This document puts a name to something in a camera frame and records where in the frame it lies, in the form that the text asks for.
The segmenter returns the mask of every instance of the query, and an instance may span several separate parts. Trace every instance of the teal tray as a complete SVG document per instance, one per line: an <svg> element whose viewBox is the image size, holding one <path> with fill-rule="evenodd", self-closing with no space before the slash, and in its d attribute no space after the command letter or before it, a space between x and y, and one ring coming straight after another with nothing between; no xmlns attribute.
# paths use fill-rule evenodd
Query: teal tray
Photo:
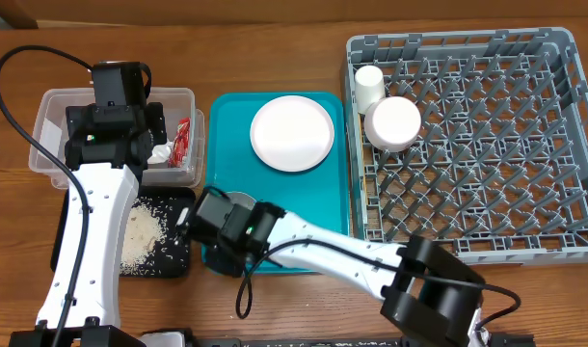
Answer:
<svg viewBox="0 0 588 347"><path fill-rule="evenodd" d="M299 95L319 103L334 126L334 143L317 167L303 173L272 169L255 155L250 129L255 113L280 96ZM350 234L350 195L346 156L345 120L341 101L331 93L228 93L210 110L206 184L225 192L243 192L295 212L310 223L344 235ZM268 262L263 274L294 274L307 270L281 268Z"/></svg>

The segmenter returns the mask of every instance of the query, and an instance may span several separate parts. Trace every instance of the wooden table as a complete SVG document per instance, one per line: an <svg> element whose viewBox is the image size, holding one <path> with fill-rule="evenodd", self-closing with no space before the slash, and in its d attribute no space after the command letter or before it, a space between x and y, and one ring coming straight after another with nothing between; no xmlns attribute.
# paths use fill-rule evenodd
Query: wooden table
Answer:
<svg viewBox="0 0 588 347"><path fill-rule="evenodd" d="M341 95L339 70L345 43L354 35L543 26L573 32L588 79L588 18L0 31L0 57L33 43L90 63L141 60L152 69L154 86L190 88L208 115L223 93ZM86 87L88 81L82 68L39 52L13 58L2 75L5 100L29 132L45 91ZM52 279L48 264L63 192L28 169L28 151L0 113L0 346L12 331L32 329ZM476 270L523 298L522 309L493 322L492 331L536 334L539 346L588 346L588 264ZM198 252L186 279L122 279L122 328L140 334L191 327L198 336L247 339L400 335L378 313L379 303L324 276L257 277L254 310L241 321L234 313L239 283L205 269ZM487 294L484 309L490 313L509 304Z"/></svg>

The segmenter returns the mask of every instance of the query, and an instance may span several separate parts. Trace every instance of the gray dish rack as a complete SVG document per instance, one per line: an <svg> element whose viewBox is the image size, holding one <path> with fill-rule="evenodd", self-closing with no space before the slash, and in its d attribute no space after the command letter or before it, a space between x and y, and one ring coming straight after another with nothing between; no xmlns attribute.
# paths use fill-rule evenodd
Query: gray dish rack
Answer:
<svg viewBox="0 0 588 347"><path fill-rule="evenodd" d="M421 112L407 151L364 136L365 65ZM588 86L569 31L356 36L345 90L358 237L424 235L468 264L588 262Z"/></svg>

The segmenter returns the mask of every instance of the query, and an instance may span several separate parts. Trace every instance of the plastic container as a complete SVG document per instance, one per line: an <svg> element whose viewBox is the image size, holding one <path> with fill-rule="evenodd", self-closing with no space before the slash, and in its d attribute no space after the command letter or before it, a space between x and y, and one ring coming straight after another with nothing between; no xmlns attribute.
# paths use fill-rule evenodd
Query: plastic container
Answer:
<svg viewBox="0 0 588 347"><path fill-rule="evenodd" d="M347 42L346 118L362 238L418 234L468 264L588 262L588 86L563 28L366 35ZM355 74L373 65L422 128L374 148Z"/></svg>
<svg viewBox="0 0 588 347"><path fill-rule="evenodd" d="M187 88L153 87L147 102L161 102L166 118L168 140L176 136L178 122L191 118L189 149L180 168L168 168L167 163L148 165L142 176L143 185L188 186L200 183L204 157L204 115L196 110L194 94ZM92 88L55 89L43 95L33 137L40 144L65 162L65 143L69 139L65 108L94 103ZM67 177L31 146L28 167L52 178L52 185L58 189L67 188Z"/></svg>

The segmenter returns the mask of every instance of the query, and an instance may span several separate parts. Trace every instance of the white plate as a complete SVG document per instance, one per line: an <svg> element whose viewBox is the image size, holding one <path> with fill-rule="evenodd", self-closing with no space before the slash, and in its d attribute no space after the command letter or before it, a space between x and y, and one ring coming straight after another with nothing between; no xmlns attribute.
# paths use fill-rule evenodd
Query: white plate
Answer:
<svg viewBox="0 0 588 347"><path fill-rule="evenodd" d="M252 147L266 165L295 173L318 165L331 151L331 116L317 102L288 95L267 102L255 114Z"/></svg>

